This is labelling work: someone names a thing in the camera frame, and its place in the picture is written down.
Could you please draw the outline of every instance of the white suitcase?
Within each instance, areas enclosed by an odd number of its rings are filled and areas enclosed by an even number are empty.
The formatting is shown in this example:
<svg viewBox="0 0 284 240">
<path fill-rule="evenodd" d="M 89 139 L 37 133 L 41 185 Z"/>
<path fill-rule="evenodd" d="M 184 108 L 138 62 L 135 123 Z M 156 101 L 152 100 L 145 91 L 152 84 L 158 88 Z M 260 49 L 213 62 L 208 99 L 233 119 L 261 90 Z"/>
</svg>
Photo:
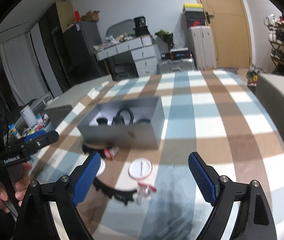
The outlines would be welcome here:
<svg viewBox="0 0 284 240">
<path fill-rule="evenodd" d="M 209 26 L 190 27 L 189 38 L 197 69 L 203 69 L 204 67 L 216 68 L 211 28 Z"/>
</svg>

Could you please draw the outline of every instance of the white desk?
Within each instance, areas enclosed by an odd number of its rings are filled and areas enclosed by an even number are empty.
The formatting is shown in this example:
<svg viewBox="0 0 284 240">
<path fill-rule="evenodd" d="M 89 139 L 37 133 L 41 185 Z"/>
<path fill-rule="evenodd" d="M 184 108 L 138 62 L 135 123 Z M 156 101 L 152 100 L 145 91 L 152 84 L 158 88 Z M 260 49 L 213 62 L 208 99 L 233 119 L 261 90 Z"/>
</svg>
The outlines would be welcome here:
<svg viewBox="0 0 284 240">
<path fill-rule="evenodd" d="M 142 36 L 116 44 L 96 53 L 98 61 L 131 51 L 139 77 L 157 74 L 157 63 L 161 55 L 156 44 L 152 44 L 150 35 Z"/>
</svg>

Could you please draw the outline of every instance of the door handle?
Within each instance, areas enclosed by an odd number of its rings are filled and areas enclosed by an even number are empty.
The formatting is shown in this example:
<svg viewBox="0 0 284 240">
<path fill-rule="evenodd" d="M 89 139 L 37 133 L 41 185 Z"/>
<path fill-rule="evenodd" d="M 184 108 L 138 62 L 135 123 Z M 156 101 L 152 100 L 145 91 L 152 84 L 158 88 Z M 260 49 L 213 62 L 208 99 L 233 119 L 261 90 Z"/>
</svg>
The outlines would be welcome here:
<svg viewBox="0 0 284 240">
<path fill-rule="evenodd" d="M 211 23 L 210 18 L 214 18 L 214 15 L 209 15 L 208 12 L 205 12 L 205 16 L 206 16 L 207 23 L 210 24 Z"/>
</svg>

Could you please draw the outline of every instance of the wooden door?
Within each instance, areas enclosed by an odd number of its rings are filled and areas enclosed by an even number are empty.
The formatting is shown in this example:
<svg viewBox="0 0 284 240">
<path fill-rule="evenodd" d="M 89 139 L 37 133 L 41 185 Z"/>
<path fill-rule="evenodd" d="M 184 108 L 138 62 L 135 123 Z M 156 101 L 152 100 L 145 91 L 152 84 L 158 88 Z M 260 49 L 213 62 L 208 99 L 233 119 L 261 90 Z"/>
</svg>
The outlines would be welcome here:
<svg viewBox="0 0 284 240">
<path fill-rule="evenodd" d="M 217 67 L 249 68 L 251 37 L 242 0 L 200 0 L 210 15 Z"/>
</svg>

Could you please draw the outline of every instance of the drawer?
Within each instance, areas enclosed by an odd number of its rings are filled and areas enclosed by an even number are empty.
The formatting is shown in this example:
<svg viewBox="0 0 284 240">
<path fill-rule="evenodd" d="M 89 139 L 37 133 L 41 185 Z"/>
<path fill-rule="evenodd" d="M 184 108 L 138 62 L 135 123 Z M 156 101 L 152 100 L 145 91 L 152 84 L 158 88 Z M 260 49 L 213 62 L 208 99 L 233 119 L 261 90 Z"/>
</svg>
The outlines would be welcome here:
<svg viewBox="0 0 284 240">
<path fill-rule="evenodd" d="M 152 45 L 152 38 L 149 35 L 141 37 L 141 40 L 144 47 Z"/>
<path fill-rule="evenodd" d="M 110 48 L 104 49 L 103 51 L 98 52 L 97 59 L 103 60 L 105 58 L 112 57 L 117 54 L 118 54 L 118 50 L 116 46 L 113 46 L 113 47 L 110 47 Z"/>
<path fill-rule="evenodd" d="M 152 76 L 157 74 L 156 66 L 150 66 L 138 69 L 139 77 Z"/>
<path fill-rule="evenodd" d="M 126 42 L 116 45 L 119 53 L 123 53 L 123 52 L 133 50 L 133 49 L 138 49 L 138 48 L 141 48 L 142 46 L 143 45 L 142 45 L 142 41 L 140 38 L 136 38 L 131 41 L 126 41 Z"/>
<path fill-rule="evenodd" d="M 156 50 L 157 50 L 157 45 L 154 45 L 154 46 L 144 47 L 141 49 L 135 49 L 131 51 L 131 54 L 134 60 L 139 60 L 143 58 L 156 57 L 157 56 Z"/>
<path fill-rule="evenodd" d="M 142 60 L 138 60 L 135 61 L 135 66 L 137 67 L 137 69 L 140 68 L 146 68 L 149 66 L 156 66 L 157 65 L 157 58 L 156 57 L 151 57 L 148 59 L 142 59 Z"/>
</svg>

